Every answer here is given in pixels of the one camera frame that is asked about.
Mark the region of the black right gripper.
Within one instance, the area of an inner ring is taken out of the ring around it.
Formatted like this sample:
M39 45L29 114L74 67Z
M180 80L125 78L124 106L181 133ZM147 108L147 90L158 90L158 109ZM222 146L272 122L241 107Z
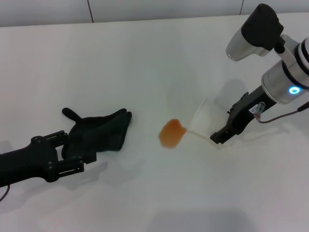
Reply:
M250 111L260 102L265 104L263 111L276 104L259 86L250 94L246 92L239 101L232 105L229 110L227 125L210 136L216 144L224 144L226 141L237 135L238 131L243 131L253 120L253 113Z

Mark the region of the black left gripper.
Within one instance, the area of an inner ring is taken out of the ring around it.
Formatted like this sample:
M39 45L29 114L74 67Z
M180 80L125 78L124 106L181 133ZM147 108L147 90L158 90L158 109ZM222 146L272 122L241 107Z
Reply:
M84 165L97 161L95 151L82 152L58 161L56 148L66 144L68 134L63 130L47 136L37 136L25 148L0 155L0 186L11 185L39 177L55 182L84 171Z

